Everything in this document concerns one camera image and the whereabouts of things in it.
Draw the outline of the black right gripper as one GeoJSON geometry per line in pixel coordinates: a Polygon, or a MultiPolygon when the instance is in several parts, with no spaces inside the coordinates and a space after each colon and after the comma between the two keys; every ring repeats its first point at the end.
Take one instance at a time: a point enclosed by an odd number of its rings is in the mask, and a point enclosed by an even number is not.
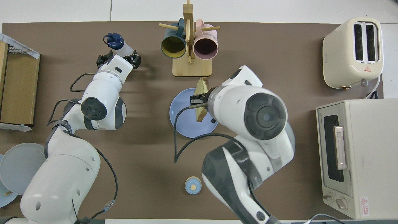
{"type": "Polygon", "coordinates": [[[208,105],[209,97],[212,93],[212,90],[209,90],[207,93],[203,93],[201,95],[192,95],[190,96],[190,104],[191,105],[198,105],[204,103],[205,106],[208,105]]]}

